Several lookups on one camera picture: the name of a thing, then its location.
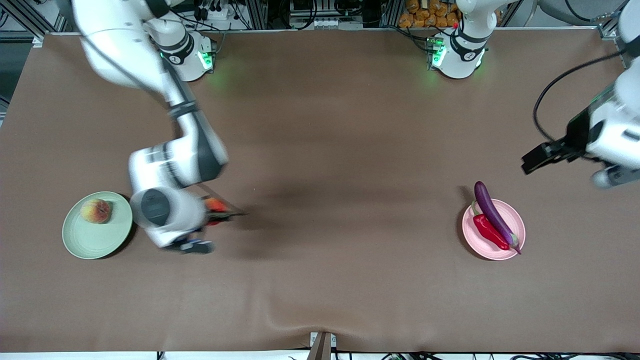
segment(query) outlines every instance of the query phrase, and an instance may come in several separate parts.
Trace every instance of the eggplant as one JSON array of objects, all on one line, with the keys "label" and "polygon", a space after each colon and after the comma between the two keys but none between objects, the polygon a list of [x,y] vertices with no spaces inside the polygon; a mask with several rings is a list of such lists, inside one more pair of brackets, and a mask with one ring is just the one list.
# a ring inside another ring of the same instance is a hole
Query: eggplant
[{"label": "eggplant", "polygon": [[498,233],[500,233],[500,235],[502,235],[502,237],[509,243],[509,246],[511,246],[513,250],[516,250],[518,254],[521,254],[518,237],[513,233],[513,231],[511,231],[507,223],[504,222],[502,216],[498,213],[498,210],[493,205],[491,197],[489,196],[489,190],[486,189],[486,186],[482,181],[478,181],[476,183],[474,192],[476,193],[478,205],[480,205],[480,209],[486,216],[487,220],[489,220],[491,225],[498,230]]}]

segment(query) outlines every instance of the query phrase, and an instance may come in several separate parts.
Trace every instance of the table surface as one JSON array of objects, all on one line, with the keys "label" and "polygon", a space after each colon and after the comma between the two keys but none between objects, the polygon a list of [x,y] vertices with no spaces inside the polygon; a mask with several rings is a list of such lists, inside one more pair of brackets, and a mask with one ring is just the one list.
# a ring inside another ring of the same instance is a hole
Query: table surface
[{"label": "table surface", "polygon": [[[231,34],[191,87],[230,154],[209,185],[250,215],[209,229],[206,256],[138,229],[87,261],[62,245],[67,211],[130,195],[129,154],[172,129],[145,92],[95,75],[77,37],[48,36],[0,131],[0,350],[299,348],[325,330],[352,351],[640,351],[640,183],[597,190],[585,161],[520,170],[540,91],[612,51],[595,30],[497,31],[455,81],[391,31]],[[544,126],[562,135],[621,71],[560,82]],[[522,256],[465,246],[477,180],[524,219]]]}]

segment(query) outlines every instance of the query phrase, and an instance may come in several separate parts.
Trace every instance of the green plate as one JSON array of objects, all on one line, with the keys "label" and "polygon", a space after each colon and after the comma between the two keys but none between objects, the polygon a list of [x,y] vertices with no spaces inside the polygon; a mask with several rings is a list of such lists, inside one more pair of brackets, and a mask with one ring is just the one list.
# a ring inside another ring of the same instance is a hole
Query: green plate
[{"label": "green plate", "polygon": [[[80,216],[87,200],[102,199],[111,205],[111,217],[104,224],[92,224]],[[127,199],[114,192],[97,192],[84,197],[69,211],[62,225],[62,242],[81,259],[99,259],[114,252],[127,239],[133,215]]]}]

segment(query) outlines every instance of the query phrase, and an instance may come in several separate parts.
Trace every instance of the plate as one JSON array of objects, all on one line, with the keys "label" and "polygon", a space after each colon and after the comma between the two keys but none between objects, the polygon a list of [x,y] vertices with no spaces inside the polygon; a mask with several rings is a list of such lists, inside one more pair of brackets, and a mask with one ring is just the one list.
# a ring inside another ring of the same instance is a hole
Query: plate
[{"label": "plate", "polygon": [[[102,199],[111,205],[111,217],[104,224],[92,224],[80,215],[87,200]],[[114,192],[97,192],[84,197],[69,211],[62,225],[62,242],[81,259],[99,259],[117,250],[127,239],[133,215],[127,199]]]},{"label": "plate", "polygon": [[[504,219],[504,222],[507,223],[511,231],[518,236],[518,240],[520,240],[520,250],[522,250],[526,235],[522,218],[518,212],[506,202],[497,199],[491,199],[491,201],[498,210],[500,216]],[[484,258],[491,260],[507,260],[518,254],[513,249],[500,250],[496,244],[480,235],[480,232],[474,224],[474,211],[471,208],[471,205],[462,216],[462,233],[465,235],[465,239],[467,240],[467,243],[469,243],[469,246]]]}]

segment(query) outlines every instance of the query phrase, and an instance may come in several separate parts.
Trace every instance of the brown tabletop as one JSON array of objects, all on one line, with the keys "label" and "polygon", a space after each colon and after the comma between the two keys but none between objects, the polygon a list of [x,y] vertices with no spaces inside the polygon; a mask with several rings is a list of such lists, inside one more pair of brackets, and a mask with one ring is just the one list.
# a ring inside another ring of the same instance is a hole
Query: brown tabletop
[{"label": "brown tabletop", "polygon": [[[77,37],[47,37],[0,129],[0,350],[298,348],[326,330],[353,351],[640,351],[640,183],[597,190],[585,161],[520,170],[540,91],[614,46],[576,29],[497,31],[490,48],[454,81],[395,32],[229,35],[191,87],[230,155],[209,185],[250,215],[209,229],[207,256],[138,230],[87,261],[62,244],[67,211],[130,195],[129,154],[172,130],[145,92],[94,74]],[[563,135],[621,71],[560,82],[544,126]],[[522,215],[522,256],[464,246],[477,180]]]}]

